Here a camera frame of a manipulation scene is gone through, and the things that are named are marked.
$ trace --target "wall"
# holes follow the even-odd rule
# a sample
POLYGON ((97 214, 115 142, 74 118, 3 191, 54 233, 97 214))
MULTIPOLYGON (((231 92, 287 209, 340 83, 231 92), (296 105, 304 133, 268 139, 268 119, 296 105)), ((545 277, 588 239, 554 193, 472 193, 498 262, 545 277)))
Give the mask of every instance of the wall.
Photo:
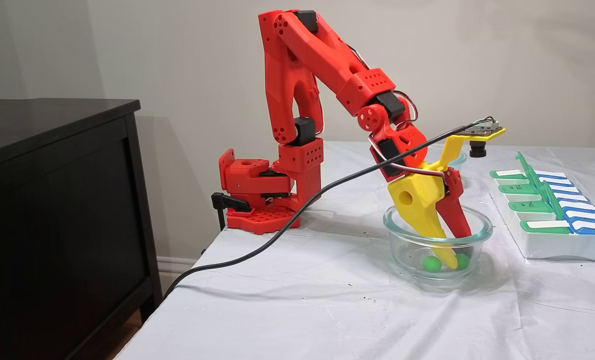
MULTIPOLYGON (((595 147, 595 1, 8 0, 17 96, 141 100, 156 248, 170 271, 218 232, 218 157, 277 156, 257 14, 291 7, 318 11, 382 68, 429 136, 490 115, 508 127, 497 144, 595 147)), ((325 139, 364 141, 321 94, 325 139)))

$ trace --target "black dresser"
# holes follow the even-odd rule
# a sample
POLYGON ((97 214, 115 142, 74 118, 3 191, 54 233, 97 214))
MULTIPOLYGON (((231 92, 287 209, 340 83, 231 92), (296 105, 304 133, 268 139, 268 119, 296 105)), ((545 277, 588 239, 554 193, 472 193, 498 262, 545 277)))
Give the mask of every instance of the black dresser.
POLYGON ((162 300, 139 100, 0 100, 0 360, 92 359, 162 300))

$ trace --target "white tablecloth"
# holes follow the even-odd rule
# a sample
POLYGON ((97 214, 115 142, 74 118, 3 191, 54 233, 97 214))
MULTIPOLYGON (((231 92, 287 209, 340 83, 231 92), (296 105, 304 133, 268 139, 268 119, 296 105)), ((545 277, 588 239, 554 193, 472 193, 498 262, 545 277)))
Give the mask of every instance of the white tablecloth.
MULTIPOLYGON (((322 183, 373 164, 368 147, 328 141, 322 183)), ((438 286, 393 264, 376 171, 326 193, 261 255, 184 279, 117 359, 595 360, 595 262, 524 259, 488 194, 488 171, 518 169, 517 151, 595 203, 595 148, 488 145, 462 167, 462 203, 494 234, 471 275, 438 286)), ((195 266, 269 238, 227 229, 195 266)))

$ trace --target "pill organizer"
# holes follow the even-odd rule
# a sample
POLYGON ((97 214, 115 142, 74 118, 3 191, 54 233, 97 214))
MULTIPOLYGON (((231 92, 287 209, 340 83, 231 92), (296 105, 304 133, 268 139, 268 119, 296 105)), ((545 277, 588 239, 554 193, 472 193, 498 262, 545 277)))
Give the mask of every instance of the pill organizer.
POLYGON ((595 261, 595 205, 567 175, 533 170, 492 170, 491 197, 525 258, 595 261))

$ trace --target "glass bowl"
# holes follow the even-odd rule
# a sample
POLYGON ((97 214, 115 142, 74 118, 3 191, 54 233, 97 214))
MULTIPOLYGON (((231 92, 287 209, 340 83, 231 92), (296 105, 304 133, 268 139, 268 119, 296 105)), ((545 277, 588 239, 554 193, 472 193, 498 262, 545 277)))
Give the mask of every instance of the glass bowl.
POLYGON ((419 235, 400 217, 395 206, 389 207, 382 221, 389 232, 391 254, 396 264, 414 276, 432 280, 461 278, 473 271, 478 266, 482 244, 491 237, 494 228, 482 212, 464 205, 462 209, 472 235, 455 238, 440 220, 447 237, 442 239, 419 235), (456 269, 449 268, 436 255, 439 251, 446 253, 446 249, 452 252, 449 256, 455 256, 456 269))
MULTIPOLYGON (((444 145, 429 146, 426 159, 424 161, 426 161, 428 164, 433 164, 434 162, 437 162, 440 159, 440 155, 442 155, 443 148, 444 145)), ((448 166, 457 171, 462 171, 462 164, 464 164, 464 162, 466 162, 467 159, 469 159, 469 156, 465 151, 462 150, 459 152, 459 156, 457 157, 457 159, 449 162, 448 166)))

